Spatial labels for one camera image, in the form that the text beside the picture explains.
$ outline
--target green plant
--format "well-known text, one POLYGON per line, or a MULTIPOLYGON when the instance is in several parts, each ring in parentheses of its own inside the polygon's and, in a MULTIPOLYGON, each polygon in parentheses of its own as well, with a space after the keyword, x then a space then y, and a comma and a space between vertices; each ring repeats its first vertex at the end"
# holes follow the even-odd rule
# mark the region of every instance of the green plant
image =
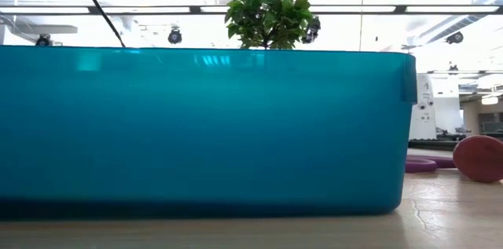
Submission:
POLYGON ((229 38, 240 36, 242 49, 293 49, 313 18, 307 0, 233 0, 227 5, 229 38))

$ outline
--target purple weight plate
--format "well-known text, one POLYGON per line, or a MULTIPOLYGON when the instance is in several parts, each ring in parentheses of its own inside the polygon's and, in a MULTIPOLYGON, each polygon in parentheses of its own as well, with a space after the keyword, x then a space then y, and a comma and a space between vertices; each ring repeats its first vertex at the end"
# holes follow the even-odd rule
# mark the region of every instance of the purple weight plate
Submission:
POLYGON ((407 159, 427 159, 437 163, 438 168, 456 168, 454 165, 453 158, 441 157, 441 156, 407 156, 407 159))
POLYGON ((432 172, 437 169, 437 163, 430 159, 407 158, 406 173, 432 172))

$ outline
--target gym equipment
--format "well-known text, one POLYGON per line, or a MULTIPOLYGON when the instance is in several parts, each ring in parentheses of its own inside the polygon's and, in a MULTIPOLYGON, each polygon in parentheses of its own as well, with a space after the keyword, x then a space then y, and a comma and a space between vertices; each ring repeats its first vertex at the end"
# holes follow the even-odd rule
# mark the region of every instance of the gym equipment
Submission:
POLYGON ((489 136, 473 136, 459 142, 453 152, 457 169, 477 182, 503 179, 503 143, 489 136))
POLYGON ((437 169, 456 168, 452 158, 441 156, 407 156, 406 173, 433 172, 437 169))

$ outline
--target ceiling light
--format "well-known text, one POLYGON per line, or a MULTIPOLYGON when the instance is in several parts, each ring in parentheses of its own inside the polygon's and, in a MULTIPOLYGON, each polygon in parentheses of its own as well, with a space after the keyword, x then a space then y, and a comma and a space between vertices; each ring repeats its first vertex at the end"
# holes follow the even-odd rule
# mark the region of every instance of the ceiling light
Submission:
POLYGON ((479 74, 480 71, 428 71, 428 73, 435 73, 435 74, 479 74))
POLYGON ((201 6, 202 13, 226 13, 228 9, 227 6, 201 6))
POLYGON ((392 13, 395 7, 390 5, 350 5, 350 6, 330 6, 330 5, 313 5, 309 8, 315 13, 392 13))
POLYGON ((490 95, 492 94, 493 92, 477 92, 477 91, 473 91, 473 92, 470 92, 470 91, 463 91, 463 92, 459 92, 460 95, 473 95, 473 94, 478 94, 478 95, 490 95))
POLYGON ((497 104, 497 97, 486 97, 482 99, 482 104, 497 104))
POLYGON ((407 6, 407 13, 493 13, 499 6, 407 6))
POLYGON ((163 6, 163 7, 104 7, 105 13, 190 13, 188 6, 163 6))
POLYGON ((89 13, 87 7, 32 7, 11 6, 1 7, 0 13, 23 14, 23 13, 89 13))

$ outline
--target track light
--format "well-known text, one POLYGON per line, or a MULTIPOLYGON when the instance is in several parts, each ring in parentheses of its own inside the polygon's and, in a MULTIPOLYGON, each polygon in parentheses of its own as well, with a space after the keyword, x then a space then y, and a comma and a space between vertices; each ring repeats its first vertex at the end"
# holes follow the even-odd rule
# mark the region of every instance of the track light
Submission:
POLYGON ((52 46, 53 42, 50 40, 49 34, 41 34, 35 43, 35 46, 52 46))
POLYGON ((180 28, 173 27, 171 33, 167 36, 167 41, 171 44, 179 44, 182 42, 182 33, 180 33, 180 28))
POLYGON ((321 30, 321 23, 316 16, 309 22, 306 28, 306 37, 302 37, 303 44, 311 44, 318 37, 318 31, 321 30))
POLYGON ((459 44, 463 42, 463 39, 464 39, 463 34, 461 34, 461 32, 456 32, 451 36, 447 37, 446 42, 447 44, 453 44, 453 43, 459 44))

